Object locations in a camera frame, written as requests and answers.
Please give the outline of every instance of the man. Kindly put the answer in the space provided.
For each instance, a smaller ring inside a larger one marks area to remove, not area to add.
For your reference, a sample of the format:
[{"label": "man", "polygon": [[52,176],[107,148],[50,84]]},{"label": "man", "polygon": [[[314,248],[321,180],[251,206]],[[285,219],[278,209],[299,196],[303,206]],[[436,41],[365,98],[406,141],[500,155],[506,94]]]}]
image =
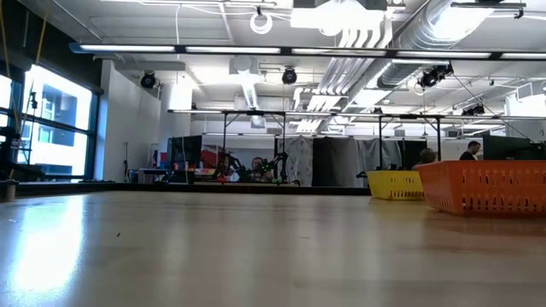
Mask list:
[{"label": "man", "polygon": [[425,165],[436,161],[436,153],[431,148],[425,148],[421,150],[421,160],[413,165],[412,171],[415,171],[415,167],[418,165]]},{"label": "man", "polygon": [[460,160],[460,161],[463,161],[463,160],[472,160],[472,161],[475,161],[475,160],[476,160],[476,157],[475,157],[474,155],[478,153],[479,148],[481,148],[481,144],[480,144],[479,142],[471,141],[471,142],[468,144],[468,149],[467,149],[467,151],[464,152],[464,153],[462,153],[461,158],[459,158],[459,160]]},{"label": "man", "polygon": [[253,159],[253,169],[250,177],[253,182],[272,182],[273,176],[270,171],[264,171],[264,160],[260,157]]}]

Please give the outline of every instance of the white column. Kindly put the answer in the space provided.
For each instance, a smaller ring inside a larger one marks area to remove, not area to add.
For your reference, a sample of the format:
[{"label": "white column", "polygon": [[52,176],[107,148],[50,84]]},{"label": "white column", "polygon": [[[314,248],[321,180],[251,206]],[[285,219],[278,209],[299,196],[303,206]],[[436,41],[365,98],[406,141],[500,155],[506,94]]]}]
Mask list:
[{"label": "white column", "polygon": [[192,87],[188,84],[165,84],[161,93],[160,147],[167,151],[167,140],[171,137],[189,136],[191,115],[168,113],[169,109],[189,110],[192,103]]}]

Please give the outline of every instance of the monitor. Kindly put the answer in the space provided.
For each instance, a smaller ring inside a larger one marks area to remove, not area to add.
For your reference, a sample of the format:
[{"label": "monitor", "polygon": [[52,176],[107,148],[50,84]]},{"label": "monitor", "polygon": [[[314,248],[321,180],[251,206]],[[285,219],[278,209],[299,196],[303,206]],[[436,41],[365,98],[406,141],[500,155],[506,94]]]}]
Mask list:
[{"label": "monitor", "polygon": [[203,136],[173,137],[167,144],[167,157],[172,163],[188,162],[199,165]]},{"label": "monitor", "polygon": [[484,136],[485,160],[543,160],[546,159],[546,148],[543,144],[531,143],[531,140],[520,137]]}]

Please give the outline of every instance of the red object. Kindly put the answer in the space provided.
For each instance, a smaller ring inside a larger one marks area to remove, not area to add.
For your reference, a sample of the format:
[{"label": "red object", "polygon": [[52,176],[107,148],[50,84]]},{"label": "red object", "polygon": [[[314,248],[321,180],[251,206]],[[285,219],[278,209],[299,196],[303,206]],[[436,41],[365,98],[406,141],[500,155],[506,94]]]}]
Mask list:
[{"label": "red object", "polygon": [[216,168],[218,155],[209,150],[202,150],[201,161],[203,162],[203,168]]},{"label": "red object", "polygon": [[427,204],[440,211],[546,215],[546,161],[443,161],[417,170]]}]

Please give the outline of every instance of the yellow plastic crate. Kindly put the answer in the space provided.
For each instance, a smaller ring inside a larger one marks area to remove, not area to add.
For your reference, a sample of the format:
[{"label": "yellow plastic crate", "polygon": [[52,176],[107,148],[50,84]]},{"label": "yellow plastic crate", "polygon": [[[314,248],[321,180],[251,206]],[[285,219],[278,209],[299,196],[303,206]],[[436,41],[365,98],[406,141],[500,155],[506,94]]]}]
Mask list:
[{"label": "yellow plastic crate", "polygon": [[372,196],[383,200],[421,200],[425,197],[419,171],[367,171]]}]

